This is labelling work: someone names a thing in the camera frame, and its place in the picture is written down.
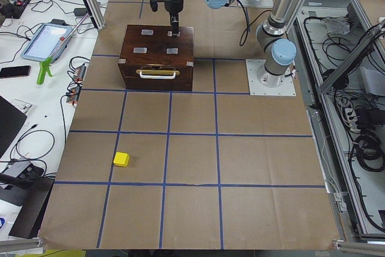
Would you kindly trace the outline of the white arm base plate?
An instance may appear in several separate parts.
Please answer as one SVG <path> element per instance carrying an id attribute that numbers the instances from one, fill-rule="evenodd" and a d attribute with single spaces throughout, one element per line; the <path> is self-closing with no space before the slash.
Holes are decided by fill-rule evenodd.
<path id="1" fill-rule="evenodd" d="M 269 75 L 265 70 L 266 60 L 246 59 L 248 87 L 251 96 L 296 96 L 293 77 L 289 68 L 282 76 Z"/>

